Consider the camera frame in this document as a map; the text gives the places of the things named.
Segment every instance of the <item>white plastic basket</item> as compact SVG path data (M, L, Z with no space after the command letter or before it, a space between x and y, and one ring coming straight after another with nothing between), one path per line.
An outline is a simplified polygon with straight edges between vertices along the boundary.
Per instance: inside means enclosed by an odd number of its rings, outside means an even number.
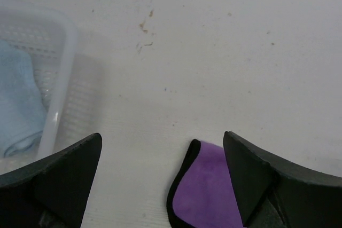
M0 40L30 54L34 77L48 109L36 157L31 153L0 159L3 174L53 152L75 56L77 29L58 11L17 0L0 0Z

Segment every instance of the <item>blue cloth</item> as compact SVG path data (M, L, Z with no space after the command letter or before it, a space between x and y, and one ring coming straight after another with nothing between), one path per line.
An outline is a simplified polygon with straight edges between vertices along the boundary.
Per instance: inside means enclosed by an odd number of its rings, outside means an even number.
M46 119L29 54L0 41L0 156L40 141Z

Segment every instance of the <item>purple cloth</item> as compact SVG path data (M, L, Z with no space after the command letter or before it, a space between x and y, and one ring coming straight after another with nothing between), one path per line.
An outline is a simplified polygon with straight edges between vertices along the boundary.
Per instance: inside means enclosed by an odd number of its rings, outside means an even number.
M222 147L200 143L173 198L177 217L195 228L242 228Z

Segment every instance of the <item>white table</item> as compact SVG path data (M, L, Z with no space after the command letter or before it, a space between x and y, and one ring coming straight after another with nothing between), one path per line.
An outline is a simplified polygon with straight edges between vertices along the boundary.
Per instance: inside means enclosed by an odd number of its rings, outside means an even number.
M189 141L226 130L342 176L341 0L24 1L80 29L60 138L103 136L83 228L169 227Z

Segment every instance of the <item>black fabric border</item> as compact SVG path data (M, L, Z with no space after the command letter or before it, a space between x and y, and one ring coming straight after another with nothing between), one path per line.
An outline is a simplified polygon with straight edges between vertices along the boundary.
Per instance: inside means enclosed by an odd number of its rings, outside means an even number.
M178 172L175 180L172 182L169 193L167 195L166 210L167 210L167 215L169 217L169 222L172 228L195 228L191 224L186 223L185 221L181 220L178 216L176 216L172 207L172 202L173 202L175 193L177 191L178 185L180 184L185 173L191 167L192 163L197 158L200 149L201 149L201 142L196 139L192 140L188 148L188 151L186 152L181 169Z

